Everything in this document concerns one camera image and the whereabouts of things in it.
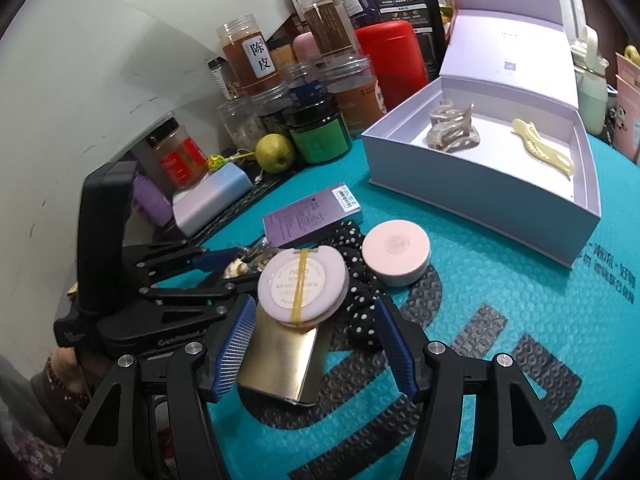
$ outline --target teal bubble wrap mat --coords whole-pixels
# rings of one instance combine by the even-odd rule
[[[490,359],[513,355],[555,423],[576,476],[607,468],[640,416],[640,333],[636,276],[640,173],[590,139],[602,220],[573,270],[455,215],[371,185],[362,143],[274,190],[205,245],[221,249],[262,235],[262,216],[344,182],[364,212],[366,234],[405,219],[431,239],[431,265],[411,290],[395,290],[432,340]],[[171,286],[195,286],[191,272]],[[334,344],[319,402],[306,410],[234,388],[210,405],[213,428],[234,480],[398,478],[420,413],[397,390],[382,352]],[[474,402],[465,397],[455,479],[466,476]]]

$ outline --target green fruit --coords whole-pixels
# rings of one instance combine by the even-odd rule
[[[626,46],[625,57],[640,66],[640,54],[638,53],[638,49],[633,45]]]
[[[287,171],[296,158],[296,150],[287,137],[269,134],[260,139],[255,147],[255,160],[271,174]]]

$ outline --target green label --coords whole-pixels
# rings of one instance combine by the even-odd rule
[[[325,162],[346,152],[350,145],[346,135],[340,119],[315,130],[291,133],[293,141],[309,164]]]

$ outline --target red plastic bottle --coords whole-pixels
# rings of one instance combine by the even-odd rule
[[[387,110],[427,86],[420,45],[411,23],[377,23],[356,29],[356,36],[364,54],[371,58]]]

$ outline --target silver screw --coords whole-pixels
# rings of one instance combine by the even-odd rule
[[[504,366],[505,368],[508,368],[513,364],[513,359],[508,354],[500,354],[495,358],[495,360],[500,366]]]
[[[184,347],[184,351],[187,352],[187,354],[196,355],[197,353],[202,352],[202,343],[198,343],[197,341],[187,343],[187,346]]]
[[[444,354],[444,351],[446,350],[446,346],[444,346],[444,344],[441,343],[440,341],[431,341],[427,345],[427,350],[429,350],[429,352],[431,352],[432,354],[440,355],[440,354]]]
[[[120,359],[118,359],[118,366],[122,368],[129,368],[133,364],[133,361],[135,361],[133,355],[124,354]]]

